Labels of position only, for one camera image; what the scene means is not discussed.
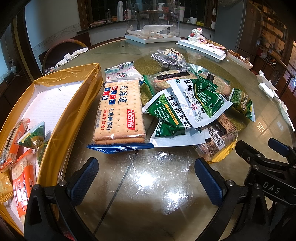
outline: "refrigerator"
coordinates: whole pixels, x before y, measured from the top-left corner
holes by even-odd
[[[248,0],[219,4],[214,41],[227,49],[250,57],[253,63],[260,43],[262,14]]]

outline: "paper towel roll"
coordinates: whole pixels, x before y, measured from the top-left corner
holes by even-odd
[[[117,3],[117,21],[123,21],[123,2]]]

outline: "orange snack package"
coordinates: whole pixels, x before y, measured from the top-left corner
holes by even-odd
[[[36,183],[35,174],[36,159],[33,150],[26,151],[12,168],[12,185],[22,224],[25,224],[25,214],[32,187]]]
[[[9,133],[0,158],[0,172],[10,169],[16,162],[19,145],[18,139],[26,132],[30,123],[29,118],[21,119]]]

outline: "wooden chair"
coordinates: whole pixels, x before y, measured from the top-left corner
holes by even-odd
[[[74,51],[86,47],[83,42],[75,39],[66,39],[51,46],[42,61],[42,74],[45,74],[45,69],[54,66],[58,61],[62,60],[67,53],[72,54]]]

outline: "crackers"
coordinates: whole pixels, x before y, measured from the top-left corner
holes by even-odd
[[[95,144],[142,143],[145,138],[139,80],[107,82],[97,112]]]

